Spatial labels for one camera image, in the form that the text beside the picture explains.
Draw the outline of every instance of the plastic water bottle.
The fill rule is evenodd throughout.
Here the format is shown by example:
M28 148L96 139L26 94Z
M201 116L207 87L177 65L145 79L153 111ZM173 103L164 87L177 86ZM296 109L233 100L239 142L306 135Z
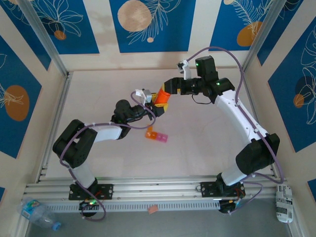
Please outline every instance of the plastic water bottle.
M60 222L55 220L54 213L48 210L46 205L31 197L23 199L17 211L30 222L43 228L52 228L56 231L61 226Z

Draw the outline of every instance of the gray floor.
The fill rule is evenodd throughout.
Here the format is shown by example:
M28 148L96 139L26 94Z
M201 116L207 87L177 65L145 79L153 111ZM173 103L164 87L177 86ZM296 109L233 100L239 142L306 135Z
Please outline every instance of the gray floor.
M274 200L257 199L232 216L219 211L108 213L104 221L58 214L59 231L30 225L27 237L290 237L287 224L276 218Z

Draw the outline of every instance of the blue bottle cap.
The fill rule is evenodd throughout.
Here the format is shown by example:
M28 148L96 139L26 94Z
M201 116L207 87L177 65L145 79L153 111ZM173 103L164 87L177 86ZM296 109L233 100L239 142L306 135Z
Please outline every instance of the blue bottle cap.
M54 231L57 231L60 226L61 226L60 222L55 222L54 225L52 226L52 229L53 229Z

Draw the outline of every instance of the white table surface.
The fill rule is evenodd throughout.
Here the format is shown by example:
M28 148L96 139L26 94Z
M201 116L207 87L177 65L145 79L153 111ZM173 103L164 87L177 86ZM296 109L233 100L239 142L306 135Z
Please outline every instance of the white table surface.
M237 87L238 69L218 69ZM177 70L120 70L74 72L61 115L57 137L73 119L84 123L108 122L115 104L127 99L135 89L158 92L168 79L181 77ZM244 87L239 97L251 111ZM196 96L197 101L208 102ZM150 124L148 118L133 126ZM228 118L215 105L196 104L190 95L172 95L169 108L157 118L154 131L168 135L167 143L145 138L145 130L132 129L122 140L95 143L88 156L96 177L172 177L217 175L234 162L243 149L239 135ZM262 173L271 174L270 167ZM46 178L70 177L51 152Z

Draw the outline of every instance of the bottle label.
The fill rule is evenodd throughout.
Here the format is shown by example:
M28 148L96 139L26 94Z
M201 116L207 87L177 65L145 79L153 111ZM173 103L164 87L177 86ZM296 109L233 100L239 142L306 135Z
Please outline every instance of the bottle label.
M22 210L22 216L27 218L28 220L30 219L30 216L34 212L35 208L40 206L40 202L37 200L32 200L28 202L27 204L24 205L23 210Z

